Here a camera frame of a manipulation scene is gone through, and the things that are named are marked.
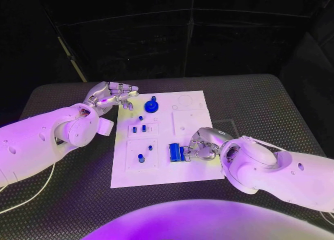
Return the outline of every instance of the fabric surface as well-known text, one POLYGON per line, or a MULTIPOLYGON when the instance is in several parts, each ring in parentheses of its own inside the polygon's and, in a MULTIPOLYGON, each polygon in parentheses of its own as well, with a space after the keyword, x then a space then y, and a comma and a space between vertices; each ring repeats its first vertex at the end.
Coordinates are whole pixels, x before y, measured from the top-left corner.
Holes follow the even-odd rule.
MULTIPOLYGON (((139 93, 202 90, 212 127, 250 136, 300 153, 323 152, 277 78, 267 74, 129 80, 139 93)), ((31 93, 21 119, 80 103, 96 82, 39 86, 31 93)), ((103 116, 116 122, 117 107, 103 116)), ((272 209, 334 233, 319 213, 282 202, 267 192, 241 193, 227 179, 110 189, 114 128, 96 134, 87 146, 55 163, 48 185, 35 199, 0 215, 0 239, 80 239, 127 212, 175 200, 218 199, 272 209)), ((39 190, 51 168, 9 185, 0 193, 0 211, 39 190)))

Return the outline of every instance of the black table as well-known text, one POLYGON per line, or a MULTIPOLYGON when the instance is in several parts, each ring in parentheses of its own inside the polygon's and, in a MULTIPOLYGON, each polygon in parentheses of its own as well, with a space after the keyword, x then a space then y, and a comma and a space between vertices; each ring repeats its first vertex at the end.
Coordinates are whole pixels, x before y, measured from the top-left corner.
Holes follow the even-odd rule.
MULTIPOLYGON (((323 156, 274 76, 251 74, 124 83, 137 86, 142 94, 202 90, 214 128, 233 136, 246 135, 263 140, 287 151, 323 156)), ((31 93, 21 119, 80 103, 94 84, 39 86, 31 93)), ((117 107, 103 117, 116 122, 117 107)), ((316 211, 282 202, 261 190, 253 195, 241 193, 227 179, 110 189, 113 146, 114 126, 109 136, 96 134, 88 145, 71 151, 55 163, 51 180, 35 199, 0 215, 0 239, 78 239, 124 213, 185 199, 248 203, 334 232, 316 211)), ((5 188, 0 194, 0 211, 35 194, 50 170, 5 188)))

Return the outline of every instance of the white robotic arm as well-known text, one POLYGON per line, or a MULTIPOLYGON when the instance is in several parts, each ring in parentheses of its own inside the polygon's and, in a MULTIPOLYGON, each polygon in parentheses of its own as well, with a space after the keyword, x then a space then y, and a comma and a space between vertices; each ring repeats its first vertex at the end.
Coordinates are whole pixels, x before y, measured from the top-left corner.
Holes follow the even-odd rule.
POLYGON ((0 187, 28 178, 54 164, 94 134, 107 136, 113 122, 100 117, 113 105, 133 109, 127 98, 137 87, 100 82, 83 103, 29 117, 0 128, 0 187))
POLYGON ((221 173, 244 193, 264 190, 282 201, 334 213, 334 160, 310 154, 272 153, 270 144, 201 127, 184 149, 185 157, 211 160, 220 155, 221 173))

